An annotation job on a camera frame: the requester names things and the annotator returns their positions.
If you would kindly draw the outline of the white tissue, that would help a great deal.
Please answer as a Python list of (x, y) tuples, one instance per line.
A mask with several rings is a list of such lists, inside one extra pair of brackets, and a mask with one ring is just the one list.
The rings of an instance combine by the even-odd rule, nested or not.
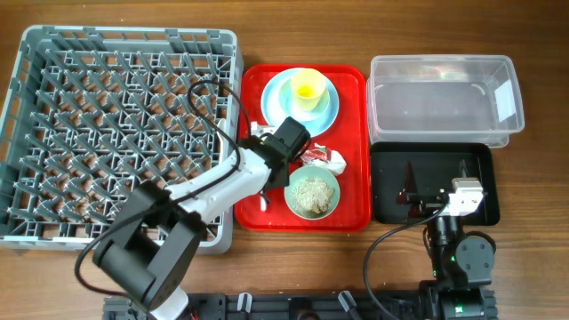
[(344, 173), (347, 167), (347, 162), (337, 150), (330, 148), (328, 149), (331, 151), (331, 159), (329, 163), (325, 165), (314, 165), (314, 166), (322, 167), (331, 174), (333, 174), (334, 176), (339, 176)]

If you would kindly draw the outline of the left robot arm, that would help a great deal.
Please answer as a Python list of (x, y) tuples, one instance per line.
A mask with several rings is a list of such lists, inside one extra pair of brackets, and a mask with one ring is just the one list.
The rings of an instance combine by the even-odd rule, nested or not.
[(155, 319), (175, 319), (188, 305), (180, 288), (208, 224), (240, 200), (289, 183), (289, 164), (309, 144), (307, 129), (286, 118), (273, 133), (236, 144), (231, 156), (192, 180), (128, 197), (92, 261), (123, 295)]

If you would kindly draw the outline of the rice and peanut leftovers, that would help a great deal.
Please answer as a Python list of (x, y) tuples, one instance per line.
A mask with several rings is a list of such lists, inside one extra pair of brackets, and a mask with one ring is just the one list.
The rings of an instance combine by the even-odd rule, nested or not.
[(317, 218), (327, 213), (335, 190), (324, 180), (308, 178), (293, 187), (294, 208), (300, 215)]

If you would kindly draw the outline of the white plastic spoon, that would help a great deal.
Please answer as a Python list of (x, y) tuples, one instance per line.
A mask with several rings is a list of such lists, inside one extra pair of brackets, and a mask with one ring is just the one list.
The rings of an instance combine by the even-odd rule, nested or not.
[(265, 212), (268, 209), (268, 202), (265, 199), (265, 197), (261, 196), (260, 197), (260, 210), (262, 212)]

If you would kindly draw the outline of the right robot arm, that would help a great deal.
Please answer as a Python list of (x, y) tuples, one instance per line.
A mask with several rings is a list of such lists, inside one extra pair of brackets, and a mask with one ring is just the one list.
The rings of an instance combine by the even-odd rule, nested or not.
[(422, 281), (413, 315), (418, 319), (496, 319), (498, 309), (492, 283), (497, 250), (495, 241), (481, 231), (466, 232), (463, 219), (483, 202), (485, 192), (476, 178), (454, 178), (452, 189), (422, 195), (413, 167), (405, 166), (398, 204), (410, 206), (411, 217), (424, 218), (423, 244), (435, 279)]

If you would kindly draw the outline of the light green bowl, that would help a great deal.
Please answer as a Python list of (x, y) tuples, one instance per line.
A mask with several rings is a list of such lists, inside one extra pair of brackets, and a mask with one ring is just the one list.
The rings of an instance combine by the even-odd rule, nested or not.
[[(331, 188), (333, 188), (335, 190), (332, 201), (330, 203), (329, 206), (329, 210), (327, 211), (326, 214), (317, 217), (317, 218), (308, 218), (308, 217), (304, 217), (302, 215), (299, 214), (299, 212), (294, 208), (294, 204), (293, 204), (293, 196), (292, 196), (292, 192), (293, 192), (293, 187), (300, 181), (308, 179), (308, 178), (315, 178), (315, 179), (321, 179), (324, 180)], [(304, 219), (304, 220), (321, 220), (327, 216), (329, 216), (337, 207), (337, 205), (339, 204), (340, 201), (340, 197), (341, 197), (341, 190), (340, 190), (340, 186), (339, 183), (337, 181), (337, 179), (335, 178), (335, 176), (333, 174), (331, 174), (330, 172), (328, 172), (326, 169), (322, 168), (322, 167), (318, 167), (318, 166), (303, 166), (297, 170), (295, 170), (289, 179), (290, 184), (284, 188), (284, 199), (285, 202), (287, 204), (287, 206), (289, 207), (289, 209), (298, 217)]]

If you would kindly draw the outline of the red snack wrapper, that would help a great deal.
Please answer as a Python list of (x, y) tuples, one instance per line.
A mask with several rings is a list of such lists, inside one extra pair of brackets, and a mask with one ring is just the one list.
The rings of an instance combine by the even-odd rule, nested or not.
[(301, 156), (303, 165), (325, 165), (331, 159), (331, 151), (326, 146), (314, 144)]

